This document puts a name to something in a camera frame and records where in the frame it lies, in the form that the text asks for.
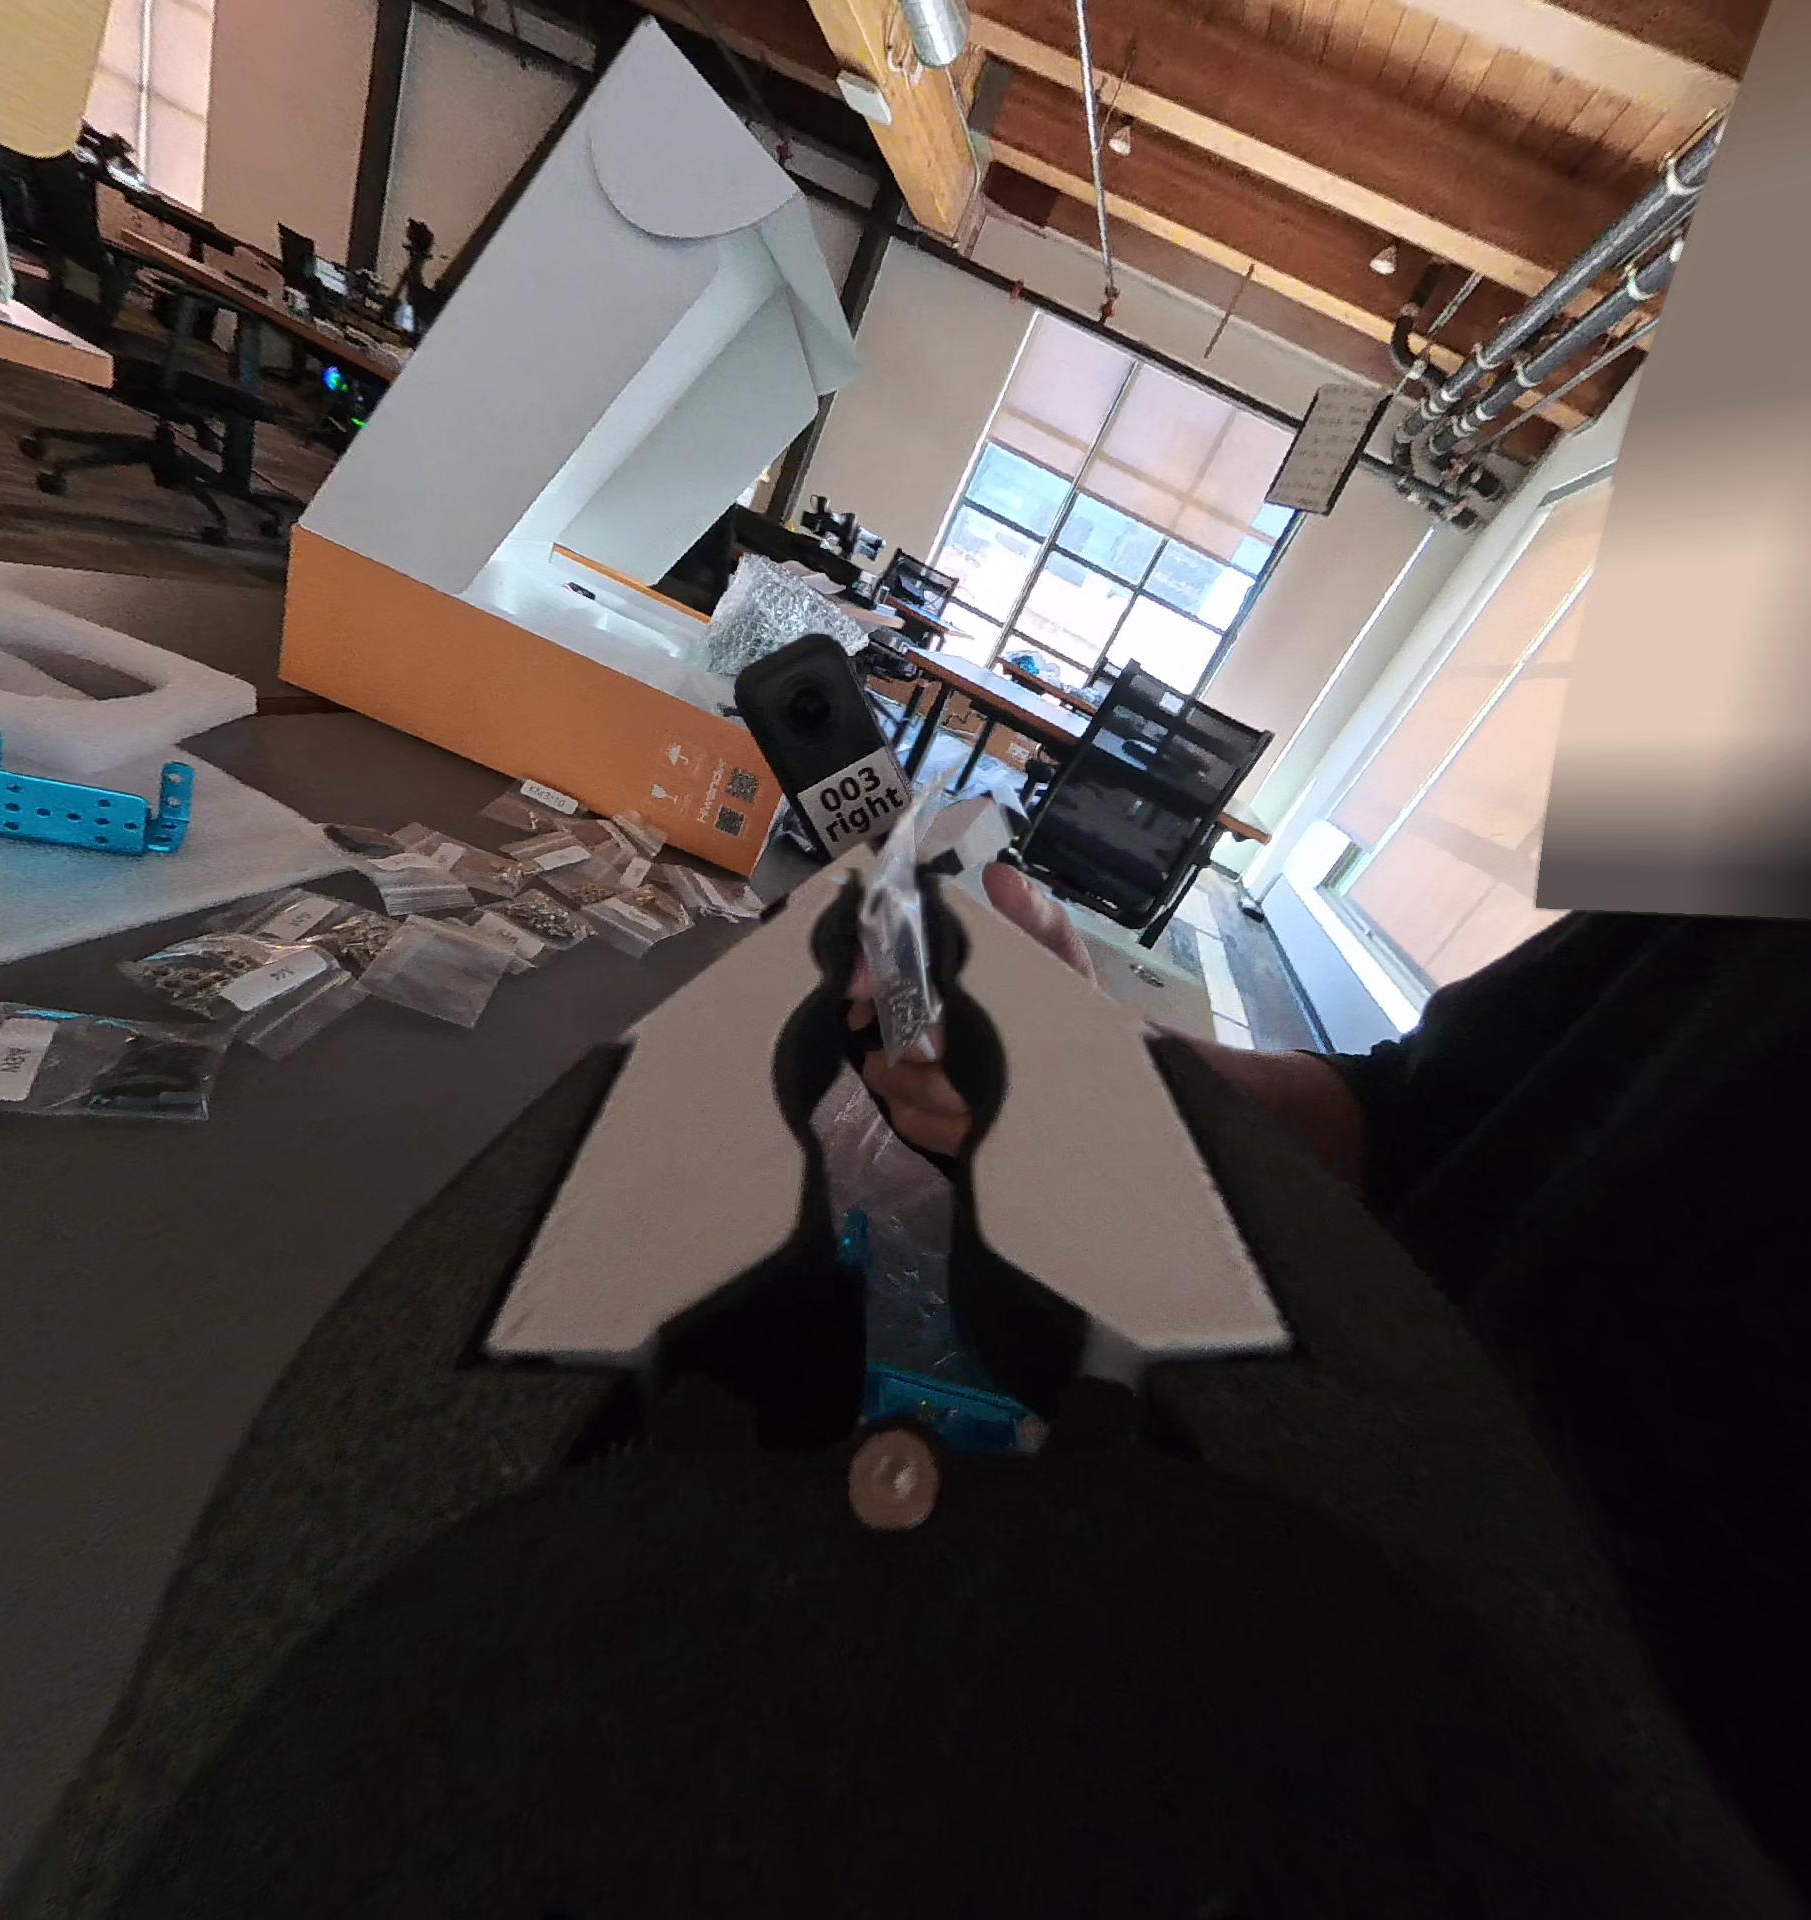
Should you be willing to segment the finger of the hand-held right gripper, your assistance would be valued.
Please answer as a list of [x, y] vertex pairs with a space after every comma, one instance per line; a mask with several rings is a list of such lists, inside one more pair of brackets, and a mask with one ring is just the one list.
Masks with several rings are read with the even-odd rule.
[[960, 875], [992, 864], [1017, 846], [1031, 817], [1000, 799], [960, 799], [944, 804], [928, 825], [928, 868]]

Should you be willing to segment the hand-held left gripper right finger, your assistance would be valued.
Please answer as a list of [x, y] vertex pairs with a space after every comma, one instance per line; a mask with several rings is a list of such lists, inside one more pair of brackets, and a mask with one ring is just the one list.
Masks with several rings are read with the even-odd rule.
[[992, 1366], [1285, 1355], [1292, 1329], [1146, 1027], [965, 882], [923, 884], [942, 1069], [971, 1110], [951, 1304]]

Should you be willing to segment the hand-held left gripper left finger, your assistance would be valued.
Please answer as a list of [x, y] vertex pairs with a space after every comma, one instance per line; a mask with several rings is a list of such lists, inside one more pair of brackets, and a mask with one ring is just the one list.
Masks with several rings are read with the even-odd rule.
[[843, 1056], [864, 871], [822, 871], [630, 1032], [485, 1332], [494, 1359], [642, 1366], [841, 1280], [815, 1110]]

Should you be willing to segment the clear screw bag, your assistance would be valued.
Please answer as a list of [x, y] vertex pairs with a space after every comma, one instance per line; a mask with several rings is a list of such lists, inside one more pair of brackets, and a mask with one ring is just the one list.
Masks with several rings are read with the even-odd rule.
[[887, 1062], [929, 1066], [942, 1056], [944, 1005], [919, 875], [922, 829], [933, 813], [933, 800], [905, 776], [893, 825], [864, 854], [857, 936], [865, 991], [848, 999], [868, 1005], [872, 1021], [843, 1027], [855, 1062], [878, 1049]]

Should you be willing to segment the large clear plastic bag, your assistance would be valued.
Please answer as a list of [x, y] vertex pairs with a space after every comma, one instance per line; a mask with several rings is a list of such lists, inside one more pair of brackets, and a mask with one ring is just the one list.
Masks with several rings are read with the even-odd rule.
[[928, 1242], [935, 1242], [942, 1245], [942, 1251], [947, 1251], [951, 1293], [951, 1176], [933, 1167], [891, 1133], [848, 1060], [841, 1069], [832, 1087], [822, 1095], [812, 1113], [812, 1128], [822, 1140], [822, 1163], [827, 1172], [829, 1204], [837, 1229], [843, 1224], [846, 1206], [855, 1204], [868, 1206], [875, 1215], [891, 1215], [903, 1226], [919, 1233]]

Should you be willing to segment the blue long-armed U bracket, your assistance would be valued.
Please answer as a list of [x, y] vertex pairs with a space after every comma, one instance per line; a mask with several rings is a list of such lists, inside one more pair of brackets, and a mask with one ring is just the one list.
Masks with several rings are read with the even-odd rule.
[[864, 1286], [864, 1422], [915, 1422], [954, 1453], [1036, 1454], [1046, 1422], [1003, 1390], [960, 1332], [942, 1245], [891, 1215], [846, 1206], [837, 1254]]

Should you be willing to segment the person's right forearm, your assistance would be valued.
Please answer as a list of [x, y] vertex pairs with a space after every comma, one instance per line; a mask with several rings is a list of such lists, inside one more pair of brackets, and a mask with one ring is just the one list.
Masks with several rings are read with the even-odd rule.
[[1395, 1206], [1451, 1149], [1445, 1108], [1416, 1089], [1405, 1039], [1357, 1055], [1181, 1044], [1373, 1204]]

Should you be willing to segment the wooden office desk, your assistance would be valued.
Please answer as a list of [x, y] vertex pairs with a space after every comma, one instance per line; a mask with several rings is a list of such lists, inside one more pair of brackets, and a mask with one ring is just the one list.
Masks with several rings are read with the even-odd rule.
[[937, 740], [949, 700], [962, 694], [982, 717], [982, 732], [971, 742], [965, 769], [958, 776], [958, 792], [968, 786], [971, 772], [989, 754], [992, 732], [1003, 728], [1046, 749], [1057, 762], [1057, 772], [1067, 772], [1085, 754], [1104, 756], [1110, 760], [1110, 772], [1131, 778], [1152, 800], [1214, 799], [1216, 806], [1203, 820], [1209, 829], [1256, 842], [1273, 838], [1266, 829], [1231, 813], [1238, 783], [1252, 776], [1273, 749], [1274, 732], [1268, 728], [1250, 728], [1181, 692], [1171, 692], [1168, 704], [1146, 698], [1146, 711], [1136, 719], [1108, 714], [1108, 707], [1118, 704], [1117, 692], [1095, 714], [1074, 714], [962, 657], [907, 647], [907, 660], [919, 665], [922, 679], [935, 685], [933, 707], [922, 717], [912, 749], [893, 749], [912, 782], [919, 782]]

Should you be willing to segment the grey desk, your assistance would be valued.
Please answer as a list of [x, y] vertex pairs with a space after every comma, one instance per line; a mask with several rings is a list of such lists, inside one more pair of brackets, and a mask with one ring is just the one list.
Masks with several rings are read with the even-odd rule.
[[905, 1774], [960, 1675], [1090, 1567], [1033, 1457], [915, 1530], [855, 1443], [636, 1441], [633, 1382], [474, 1355], [577, 1156], [598, 1044], [730, 1005], [775, 928], [370, 1013], [245, 1056], [206, 1123], [0, 1114], [0, 1916], [359, 1914], [359, 1810], [559, 1806], [661, 1771], [805, 1835]]

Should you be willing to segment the person's right hand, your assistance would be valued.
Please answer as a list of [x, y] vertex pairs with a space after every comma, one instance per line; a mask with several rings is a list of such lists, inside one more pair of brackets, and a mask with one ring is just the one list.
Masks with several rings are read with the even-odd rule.
[[[1031, 872], [997, 860], [979, 868], [985, 899], [1008, 922], [1033, 936], [1085, 982], [1096, 982], [1081, 928], [1067, 907]], [[859, 957], [843, 996], [846, 1060], [859, 1074], [891, 1133], [942, 1173], [951, 1173], [974, 1135], [965, 1089], [947, 1070], [947, 1028], [933, 1027], [919, 1049], [893, 1060], [878, 1013], [872, 966]]]

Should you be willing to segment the bubble wrap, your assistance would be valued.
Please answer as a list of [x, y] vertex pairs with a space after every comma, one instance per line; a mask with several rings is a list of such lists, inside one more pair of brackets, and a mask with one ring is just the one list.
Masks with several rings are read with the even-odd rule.
[[846, 657], [872, 644], [868, 622], [809, 587], [805, 573], [743, 554], [705, 625], [702, 666], [716, 679], [736, 679], [801, 637], [836, 640]]

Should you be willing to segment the black mesh office chair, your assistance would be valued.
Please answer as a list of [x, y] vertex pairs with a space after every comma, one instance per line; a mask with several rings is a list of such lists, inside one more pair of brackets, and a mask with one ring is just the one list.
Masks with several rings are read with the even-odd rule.
[[1017, 864], [1157, 946], [1273, 740], [1131, 662], [1043, 786]]

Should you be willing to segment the large grid window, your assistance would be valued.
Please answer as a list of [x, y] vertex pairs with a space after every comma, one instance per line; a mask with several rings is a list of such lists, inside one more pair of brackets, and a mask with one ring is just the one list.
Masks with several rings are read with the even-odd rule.
[[1042, 314], [951, 500], [944, 647], [1090, 692], [1143, 665], [1199, 692], [1293, 512], [1296, 429]]

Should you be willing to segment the orange and white cardboard box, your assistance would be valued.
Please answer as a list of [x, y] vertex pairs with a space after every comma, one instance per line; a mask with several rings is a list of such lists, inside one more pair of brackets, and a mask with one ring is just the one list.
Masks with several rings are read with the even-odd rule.
[[797, 180], [641, 24], [292, 527], [284, 679], [750, 875], [779, 786], [654, 587], [857, 366]]

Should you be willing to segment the pile of small hardware bags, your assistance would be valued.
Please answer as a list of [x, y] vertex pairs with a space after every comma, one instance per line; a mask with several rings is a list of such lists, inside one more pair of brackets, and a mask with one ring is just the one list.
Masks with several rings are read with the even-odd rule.
[[762, 916], [750, 882], [672, 860], [638, 810], [598, 814], [527, 778], [483, 817], [516, 839], [328, 822], [380, 900], [289, 884], [120, 963], [174, 1021], [0, 999], [0, 1114], [200, 1123], [235, 1049], [284, 1060], [373, 1002], [467, 1032], [512, 973], [573, 949], [649, 957], [695, 917]]

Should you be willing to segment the hanging white sign board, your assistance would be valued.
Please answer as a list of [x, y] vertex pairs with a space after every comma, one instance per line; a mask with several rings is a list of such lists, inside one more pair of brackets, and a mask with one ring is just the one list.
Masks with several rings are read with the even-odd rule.
[[1266, 506], [1293, 515], [1332, 515], [1352, 469], [1370, 454], [1389, 404], [1392, 392], [1377, 385], [1323, 383], [1263, 495]]

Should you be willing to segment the white foam block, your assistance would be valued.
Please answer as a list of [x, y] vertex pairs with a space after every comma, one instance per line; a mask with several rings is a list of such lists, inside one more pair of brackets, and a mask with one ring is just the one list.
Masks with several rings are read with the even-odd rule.
[[118, 769], [253, 714], [279, 625], [266, 590], [0, 562], [0, 733], [11, 762]]

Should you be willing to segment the person's black shirt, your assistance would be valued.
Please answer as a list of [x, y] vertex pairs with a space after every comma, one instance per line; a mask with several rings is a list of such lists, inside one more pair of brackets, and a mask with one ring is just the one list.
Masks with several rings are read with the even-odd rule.
[[1811, 921], [1570, 911], [1331, 1066], [1811, 1908]]

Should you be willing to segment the white foam sheet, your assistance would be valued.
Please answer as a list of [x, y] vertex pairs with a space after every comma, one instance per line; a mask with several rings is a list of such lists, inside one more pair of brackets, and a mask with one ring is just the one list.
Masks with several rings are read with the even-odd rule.
[[195, 796], [186, 842], [171, 857], [0, 842], [0, 966], [345, 868], [345, 854], [317, 822], [213, 762], [183, 754], [181, 742], [118, 769], [76, 776], [37, 769], [8, 756], [5, 765], [133, 790], [154, 800], [161, 765], [177, 760], [195, 769]]

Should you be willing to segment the black rolling office chair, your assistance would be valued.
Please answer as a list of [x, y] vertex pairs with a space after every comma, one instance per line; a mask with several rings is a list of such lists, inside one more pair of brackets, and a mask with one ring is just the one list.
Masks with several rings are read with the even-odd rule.
[[267, 538], [281, 538], [304, 515], [300, 498], [253, 483], [253, 430], [281, 423], [267, 398], [228, 378], [143, 359], [118, 362], [108, 395], [151, 413], [151, 430], [30, 429], [17, 449], [37, 465], [42, 491], [65, 495], [85, 469], [145, 466], [160, 490], [189, 495], [209, 515], [199, 536], [215, 548], [228, 543], [227, 498], [257, 512]]

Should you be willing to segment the ceiling pipe bundle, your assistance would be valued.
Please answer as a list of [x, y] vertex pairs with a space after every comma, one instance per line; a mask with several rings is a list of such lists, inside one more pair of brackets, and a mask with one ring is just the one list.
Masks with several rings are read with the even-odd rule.
[[1402, 498], [1442, 519], [1474, 519], [1503, 490], [1491, 461], [1517, 429], [1545, 423], [1549, 404], [1651, 341], [1729, 120], [1732, 107], [1708, 111], [1652, 182], [1452, 370], [1442, 365], [1442, 333], [1463, 317], [1481, 274], [1440, 301], [1446, 267], [1423, 273], [1392, 335], [1405, 413], [1387, 465]]

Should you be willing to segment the blue short U bracket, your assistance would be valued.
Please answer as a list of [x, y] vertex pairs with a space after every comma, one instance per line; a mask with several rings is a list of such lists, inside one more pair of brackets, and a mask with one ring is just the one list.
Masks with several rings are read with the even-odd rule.
[[161, 765], [156, 799], [96, 782], [8, 768], [0, 732], [0, 842], [61, 846], [115, 857], [171, 857], [192, 825], [195, 769]]

